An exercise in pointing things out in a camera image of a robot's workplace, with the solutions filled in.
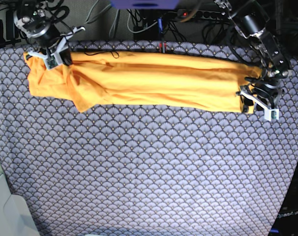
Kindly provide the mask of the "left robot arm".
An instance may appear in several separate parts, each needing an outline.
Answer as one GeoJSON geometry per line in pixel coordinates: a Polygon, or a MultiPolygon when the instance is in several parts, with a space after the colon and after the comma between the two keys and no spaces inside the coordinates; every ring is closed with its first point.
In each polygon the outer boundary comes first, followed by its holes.
{"type": "Polygon", "coordinates": [[[251,106],[256,106],[257,110],[264,111],[265,119],[278,119],[277,104],[283,94],[281,80],[289,77],[291,65],[267,29],[269,16],[256,0],[217,0],[215,3],[260,57],[260,76],[246,77],[248,84],[236,92],[241,99],[241,111],[247,113],[251,106]]]}

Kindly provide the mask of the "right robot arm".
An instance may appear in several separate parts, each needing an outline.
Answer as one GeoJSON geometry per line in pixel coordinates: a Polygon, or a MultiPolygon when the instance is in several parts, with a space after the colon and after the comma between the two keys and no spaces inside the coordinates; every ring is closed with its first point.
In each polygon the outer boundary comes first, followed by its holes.
{"type": "Polygon", "coordinates": [[[26,59],[37,57],[47,69],[62,64],[70,66],[72,58],[67,41],[75,29],[61,34],[56,27],[68,16],[69,8],[62,5],[62,0],[53,7],[48,3],[48,0],[0,0],[0,5],[5,5],[2,10],[10,12],[8,27],[17,30],[25,40],[33,39],[39,46],[38,51],[27,52],[26,59]]]}

